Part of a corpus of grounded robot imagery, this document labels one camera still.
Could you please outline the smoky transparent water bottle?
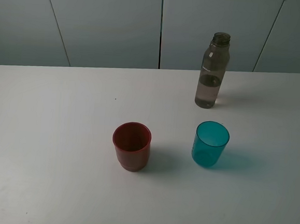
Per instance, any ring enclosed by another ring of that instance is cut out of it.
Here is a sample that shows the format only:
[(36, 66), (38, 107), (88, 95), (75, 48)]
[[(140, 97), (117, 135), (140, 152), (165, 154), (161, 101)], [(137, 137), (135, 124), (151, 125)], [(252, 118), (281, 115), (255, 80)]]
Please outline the smoky transparent water bottle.
[(203, 55), (202, 67), (195, 94), (195, 103), (203, 109), (213, 108), (226, 68), (230, 61), (230, 40), (227, 33), (215, 33)]

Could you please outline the red plastic cup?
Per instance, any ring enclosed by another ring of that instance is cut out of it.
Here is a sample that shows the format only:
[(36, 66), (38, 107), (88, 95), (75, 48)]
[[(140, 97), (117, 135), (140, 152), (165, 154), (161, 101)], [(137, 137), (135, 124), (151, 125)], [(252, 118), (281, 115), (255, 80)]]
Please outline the red plastic cup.
[(112, 141), (120, 165), (130, 171), (143, 169), (150, 157), (151, 131), (142, 123), (128, 122), (113, 133)]

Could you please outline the teal transparent plastic cup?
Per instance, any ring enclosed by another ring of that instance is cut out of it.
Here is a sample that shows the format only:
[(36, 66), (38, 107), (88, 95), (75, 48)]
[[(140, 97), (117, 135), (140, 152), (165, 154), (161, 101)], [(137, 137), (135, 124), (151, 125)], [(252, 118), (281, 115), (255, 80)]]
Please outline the teal transparent plastic cup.
[(228, 130), (214, 121), (205, 121), (196, 128), (192, 146), (192, 158), (201, 167), (212, 167), (217, 163), (230, 140)]

